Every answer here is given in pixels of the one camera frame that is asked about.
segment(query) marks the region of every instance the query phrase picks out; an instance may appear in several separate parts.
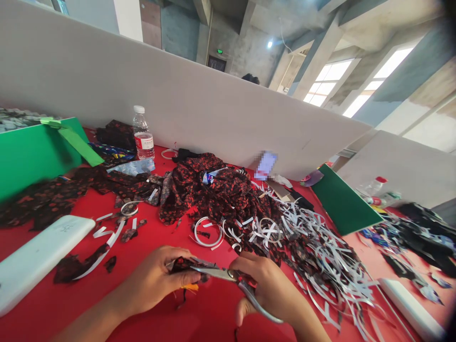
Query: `black and red patterned fabric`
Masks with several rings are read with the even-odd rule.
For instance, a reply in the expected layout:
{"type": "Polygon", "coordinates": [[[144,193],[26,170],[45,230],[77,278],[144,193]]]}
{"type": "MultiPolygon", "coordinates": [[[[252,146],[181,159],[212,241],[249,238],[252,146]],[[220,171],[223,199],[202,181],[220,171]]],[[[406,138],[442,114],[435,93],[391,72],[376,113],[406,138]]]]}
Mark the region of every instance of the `black and red patterned fabric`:
{"type": "Polygon", "coordinates": [[[34,219],[31,230],[44,230],[70,214],[77,199],[87,193],[93,181],[93,169],[81,168],[71,180],[57,177],[39,186],[32,185],[19,200],[2,211],[0,227],[17,227],[34,219]]]}
{"type": "MultiPolygon", "coordinates": [[[[277,246],[270,244],[269,251],[264,247],[248,242],[251,226],[240,228],[236,220],[244,222],[251,217],[271,218],[280,222],[280,211],[276,202],[269,196],[260,198],[261,192],[254,189],[246,175],[231,168],[220,170],[214,176],[212,184],[203,183],[205,171],[212,172],[226,167],[226,164],[212,153],[203,153],[198,158],[187,158],[165,175],[160,202],[160,220],[171,225],[193,206],[198,212],[191,214],[193,219],[207,216],[214,222],[226,219],[226,226],[234,230],[236,236],[244,238],[240,242],[243,250],[268,256],[278,265],[281,253],[277,246]]],[[[237,243],[231,236],[225,239],[231,244],[237,243]]]]}
{"type": "Polygon", "coordinates": [[[57,264],[57,272],[54,276],[54,284],[70,283],[74,278],[84,274],[98,258],[106,253],[109,249],[108,244],[103,244],[89,256],[84,262],[80,262],[78,255],[69,254],[57,264]]]}
{"type": "MultiPolygon", "coordinates": [[[[201,264],[195,260],[185,259],[184,257],[179,257],[173,261],[172,268],[170,270],[170,274],[183,272],[183,271],[190,271],[192,270],[190,266],[200,266],[206,267],[205,264],[201,264]]],[[[197,283],[205,283],[209,280],[209,275],[205,273],[201,273],[201,279],[197,283]]]]}
{"type": "Polygon", "coordinates": [[[70,180],[57,177],[51,181],[34,184],[27,188],[18,200],[6,206],[0,213],[0,227],[21,226],[31,219],[31,230],[44,230],[64,215],[69,215],[76,201],[91,186],[100,194],[116,193],[115,207],[141,200],[157,206],[162,190],[163,177],[140,173],[135,177],[118,171],[107,173],[102,165],[79,168],[70,180]],[[155,196],[149,200],[152,192],[155,196]]]}

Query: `fabric scrap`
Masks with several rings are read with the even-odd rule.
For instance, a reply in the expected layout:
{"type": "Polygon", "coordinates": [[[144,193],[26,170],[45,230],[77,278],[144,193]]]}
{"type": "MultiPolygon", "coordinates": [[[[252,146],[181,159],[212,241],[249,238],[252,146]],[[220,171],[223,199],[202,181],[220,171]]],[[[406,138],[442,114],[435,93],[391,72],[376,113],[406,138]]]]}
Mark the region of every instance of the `fabric scrap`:
{"type": "Polygon", "coordinates": [[[61,259],[57,264],[54,284],[71,283],[74,278],[84,274],[101,255],[108,251],[108,249],[109,245],[107,243],[101,245],[91,256],[84,260],[84,262],[79,261],[78,255],[72,254],[61,259]]]}
{"type": "Polygon", "coordinates": [[[108,271],[108,273],[111,273],[113,271],[113,268],[114,268],[116,262],[117,262],[117,257],[112,256],[111,258],[109,258],[108,261],[106,261],[104,263],[104,267],[106,268],[106,271],[108,271]]]}

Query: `green board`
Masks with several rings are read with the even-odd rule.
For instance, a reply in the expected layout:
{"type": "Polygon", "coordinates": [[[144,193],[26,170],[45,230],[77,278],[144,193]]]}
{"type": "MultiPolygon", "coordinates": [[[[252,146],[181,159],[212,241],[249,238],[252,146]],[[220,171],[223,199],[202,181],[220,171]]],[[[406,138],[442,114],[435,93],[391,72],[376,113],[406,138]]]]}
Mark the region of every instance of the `green board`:
{"type": "Polygon", "coordinates": [[[348,235],[383,221],[369,204],[328,165],[319,169],[324,177],[312,186],[341,235],[348,235]]]}
{"type": "MultiPolygon", "coordinates": [[[[79,120],[62,120],[88,142],[79,120]]],[[[4,148],[0,168],[0,204],[27,186],[63,175],[82,164],[83,159],[58,132],[48,125],[37,125],[0,133],[4,148]]]]}

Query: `white cable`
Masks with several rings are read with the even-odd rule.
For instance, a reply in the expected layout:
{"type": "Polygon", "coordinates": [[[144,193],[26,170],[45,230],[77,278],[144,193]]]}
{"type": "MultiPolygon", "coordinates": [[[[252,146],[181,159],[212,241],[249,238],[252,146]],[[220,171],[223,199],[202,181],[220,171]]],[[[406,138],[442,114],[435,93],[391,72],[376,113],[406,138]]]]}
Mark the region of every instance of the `white cable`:
{"type": "Polygon", "coordinates": [[[178,152],[177,152],[176,150],[174,150],[174,149],[167,149],[167,150],[164,150],[164,151],[161,152],[161,155],[162,155],[163,159],[172,160],[172,158],[168,158],[168,157],[165,157],[165,156],[163,155],[165,152],[174,152],[174,157],[177,157],[177,156],[178,156],[178,152]]]}
{"type": "Polygon", "coordinates": [[[290,53],[293,53],[293,51],[287,46],[287,44],[285,44],[285,40],[284,40],[284,34],[282,32],[282,18],[279,17],[279,23],[280,23],[280,35],[282,36],[282,41],[285,45],[285,47],[290,50],[290,53]]]}

